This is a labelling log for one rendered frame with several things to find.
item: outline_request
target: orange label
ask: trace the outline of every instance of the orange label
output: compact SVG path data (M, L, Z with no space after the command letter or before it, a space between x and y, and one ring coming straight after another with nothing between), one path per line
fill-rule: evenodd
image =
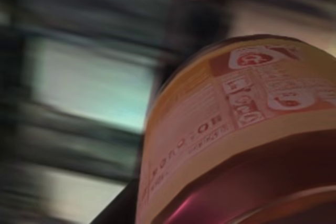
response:
M285 120L294 113L300 120L305 113L336 107L336 85L312 66L309 50L304 43L283 39L240 42L207 52L171 81L148 121L137 223L150 223L178 188L203 174L194 161L203 158L209 168L217 165L220 156L212 164L212 157L205 160L201 154L211 155L211 148L217 142L222 146L227 136L249 127L252 133L253 125L280 116ZM174 179L182 166L185 179Z

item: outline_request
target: blurry background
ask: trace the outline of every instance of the blurry background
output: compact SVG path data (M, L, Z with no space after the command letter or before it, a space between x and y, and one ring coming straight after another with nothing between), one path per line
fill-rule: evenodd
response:
M0 0L0 223L90 223L137 178L185 59L258 33L336 55L335 16L336 0Z

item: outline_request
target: cylindrical can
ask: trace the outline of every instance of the cylindrical can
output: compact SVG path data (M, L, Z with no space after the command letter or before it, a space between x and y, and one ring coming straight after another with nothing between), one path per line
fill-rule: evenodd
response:
M336 59L255 35L199 52L148 118L137 224L336 223Z

